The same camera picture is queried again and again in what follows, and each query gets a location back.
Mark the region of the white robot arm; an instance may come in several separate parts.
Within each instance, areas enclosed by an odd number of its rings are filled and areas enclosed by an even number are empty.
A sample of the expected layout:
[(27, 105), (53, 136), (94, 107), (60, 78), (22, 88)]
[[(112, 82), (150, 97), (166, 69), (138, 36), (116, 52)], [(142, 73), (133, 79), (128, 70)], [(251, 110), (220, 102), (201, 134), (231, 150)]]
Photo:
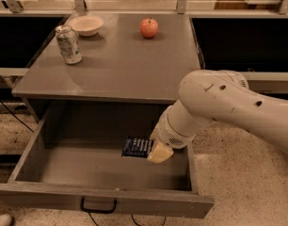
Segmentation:
[(246, 130), (288, 153), (288, 100), (250, 90), (241, 73), (199, 70), (183, 78), (178, 100), (153, 129), (148, 160), (168, 160), (215, 121)]

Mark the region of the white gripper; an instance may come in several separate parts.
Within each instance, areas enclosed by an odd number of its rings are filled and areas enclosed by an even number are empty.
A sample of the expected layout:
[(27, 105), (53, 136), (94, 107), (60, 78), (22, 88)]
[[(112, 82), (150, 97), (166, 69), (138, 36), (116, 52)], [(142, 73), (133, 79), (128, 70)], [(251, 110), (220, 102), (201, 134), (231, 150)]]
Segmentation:
[(168, 160), (173, 155), (171, 148), (182, 149), (190, 144), (195, 137), (195, 134), (184, 136), (173, 129), (168, 118), (171, 110), (172, 105), (163, 112), (150, 135), (150, 139), (153, 140), (154, 143), (147, 160), (152, 163), (159, 164)]

